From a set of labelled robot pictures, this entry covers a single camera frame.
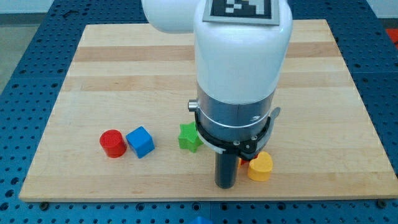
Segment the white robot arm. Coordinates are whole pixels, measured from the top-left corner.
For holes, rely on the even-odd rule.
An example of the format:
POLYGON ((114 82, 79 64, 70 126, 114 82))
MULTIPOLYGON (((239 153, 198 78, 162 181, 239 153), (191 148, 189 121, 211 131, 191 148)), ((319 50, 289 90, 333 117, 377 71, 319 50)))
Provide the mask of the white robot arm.
POLYGON ((143 0, 142 8, 157 30, 194 34, 197 116, 205 132, 224 141, 257 135, 292 33, 288 2, 143 0))

